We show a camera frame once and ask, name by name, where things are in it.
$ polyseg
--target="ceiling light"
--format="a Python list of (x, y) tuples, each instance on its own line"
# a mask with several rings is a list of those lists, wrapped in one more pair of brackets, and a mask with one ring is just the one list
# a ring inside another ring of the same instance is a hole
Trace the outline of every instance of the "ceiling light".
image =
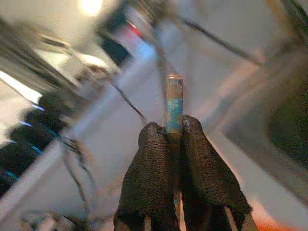
[(100, 13), (103, 0), (80, 0), (81, 12), (86, 16), (96, 16)]

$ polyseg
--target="metal rod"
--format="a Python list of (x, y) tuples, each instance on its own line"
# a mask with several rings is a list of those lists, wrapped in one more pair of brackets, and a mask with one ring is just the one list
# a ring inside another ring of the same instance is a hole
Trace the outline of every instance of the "metal rod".
[(180, 75), (170, 74), (166, 82), (167, 118), (166, 131), (170, 145), (172, 171), (174, 174), (173, 192), (176, 215), (180, 222), (179, 159), (180, 140), (182, 136), (183, 116), (183, 79)]
[[(227, 215), (229, 225), (230, 225), (232, 231), (238, 231), (236, 224), (235, 224), (235, 221), (233, 219), (231, 210), (228, 207), (224, 207), (224, 209), (225, 209), (225, 213)], [(243, 227), (242, 227), (242, 231), (258, 231), (256, 224), (255, 224), (255, 221), (252, 218), (250, 213), (246, 214), (246, 218), (245, 218), (245, 221), (244, 221), (244, 224), (243, 224)]]
[(151, 231), (151, 218), (148, 216), (144, 219), (144, 231)]

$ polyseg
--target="wire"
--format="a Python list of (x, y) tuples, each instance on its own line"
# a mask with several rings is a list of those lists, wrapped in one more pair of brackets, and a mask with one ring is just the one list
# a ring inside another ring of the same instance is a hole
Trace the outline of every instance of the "wire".
[(108, 76), (108, 80), (110, 82), (110, 84), (120, 93), (120, 95), (122, 96), (122, 98), (124, 99), (124, 101), (135, 111), (137, 112), (137, 114), (140, 117), (141, 122), (143, 123), (143, 125), (147, 124), (147, 119), (145, 118), (144, 114), (139, 111), (132, 103), (131, 101), (128, 99), (128, 97), (125, 95), (125, 93), (121, 90), (120, 87), (118, 87), (118, 85), (110, 78), (110, 76)]
[(81, 180), (75, 175), (75, 173), (73, 172), (70, 164), (69, 164), (69, 150), (68, 150), (68, 147), (73, 151), (75, 150), (75, 147), (72, 146), (71, 144), (67, 143), (63, 137), (60, 136), (60, 141), (61, 141), (61, 145), (62, 147), (64, 147), (64, 155), (62, 156), (63, 157), (63, 162), (64, 162), (64, 165), (68, 171), (68, 173), (70, 174), (70, 176), (72, 177), (73, 181), (75, 182), (77, 188), (78, 188), (78, 192), (79, 192), (79, 195), (81, 197), (81, 200), (84, 202), (84, 205), (85, 205), (85, 212), (86, 212), (86, 218), (87, 218), (87, 222), (90, 223), (91, 221), (91, 208), (90, 208), (90, 205), (88, 204), (88, 200), (86, 199), (86, 194), (85, 194), (85, 191), (82, 187), (82, 182)]
[(92, 189), (93, 189), (93, 194), (94, 196), (97, 195), (97, 191), (98, 191), (98, 187), (95, 183), (95, 179), (92, 175), (92, 173), (89, 171), (89, 169), (85, 166), (85, 158), (84, 158), (84, 154), (80, 151), (78, 144), (76, 142), (76, 140), (70, 140), (73, 143), (73, 146), (70, 145), (69, 147), (71, 148), (71, 150), (76, 153), (78, 155), (78, 160), (79, 160), (79, 166), (86, 172), (86, 174), (88, 175), (88, 178), (90, 180), (90, 183), (92, 185)]
[(220, 46), (223, 46), (224, 48), (226, 48), (227, 50), (229, 50), (230, 52), (242, 57), (243, 59), (246, 59), (258, 66), (261, 66), (262, 63), (253, 55), (248, 54), (247, 52), (243, 51), (240, 48), (237, 48), (227, 42), (225, 42), (224, 40), (220, 39), (219, 37), (217, 37), (216, 35), (214, 35), (213, 33), (203, 29), (199, 24), (194, 23), (194, 22), (190, 22), (185, 18), (182, 18), (180, 16), (178, 16), (178, 19), (184, 23), (185, 25), (187, 25), (188, 27), (190, 27), (191, 29), (195, 29), (200, 31), (204, 36), (208, 37), (209, 39), (213, 40), (215, 43), (217, 43)]

